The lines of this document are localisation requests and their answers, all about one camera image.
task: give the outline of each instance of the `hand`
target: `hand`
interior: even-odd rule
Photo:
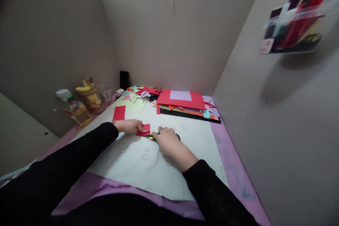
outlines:
[[[185,145],[179,140],[173,128],[168,129],[167,127],[162,128],[162,126],[159,126],[158,130],[159,134],[152,132],[152,135],[158,142],[159,151],[163,155],[173,158],[178,150]]]
[[[159,151],[172,158],[181,171],[186,171],[199,159],[178,138],[173,128],[159,126],[159,134],[152,132],[159,145]]]
[[[128,134],[136,133],[138,130],[141,132],[148,132],[149,130],[145,130],[142,127],[142,121],[136,119],[129,120],[120,120],[112,122],[119,132],[125,132]]]

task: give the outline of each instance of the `clear cup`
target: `clear cup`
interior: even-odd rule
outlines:
[[[111,105],[112,104],[112,95],[113,95],[112,89],[109,89],[109,87],[107,85],[100,85],[99,90],[100,90],[101,99],[102,99],[102,102],[104,103],[104,105],[106,107]]]

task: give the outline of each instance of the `black shirt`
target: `black shirt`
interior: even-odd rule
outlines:
[[[51,216],[72,185],[117,137],[112,123],[33,163],[0,189],[4,225],[257,225],[204,160],[183,173],[206,221],[184,218],[135,194],[96,197],[66,215]]]

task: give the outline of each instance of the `black sleeve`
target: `black sleeve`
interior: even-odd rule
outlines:
[[[183,172],[206,221],[211,225],[258,225],[244,205],[204,160]]]
[[[15,221],[46,224],[72,185],[119,135],[112,123],[103,123],[85,136],[33,163],[0,189],[0,211]]]

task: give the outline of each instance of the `pink desk surface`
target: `pink desk surface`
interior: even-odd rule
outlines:
[[[257,223],[260,225],[270,225],[266,212],[224,123],[210,124],[231,191],[254,216]],[[66,146],[80,131],[76,127],[72,128],[53,148],[42,154],[37,161]],[[90,172],[85,172],[72,186],[69,193],[53,211],[52,215],[66,214],[94,197],[116,193],[138,194],[153,201],[158,206],[181,216],[200,220],[204,219],[195,201],[168,200],[162,196],[112,179],[106,179]]]

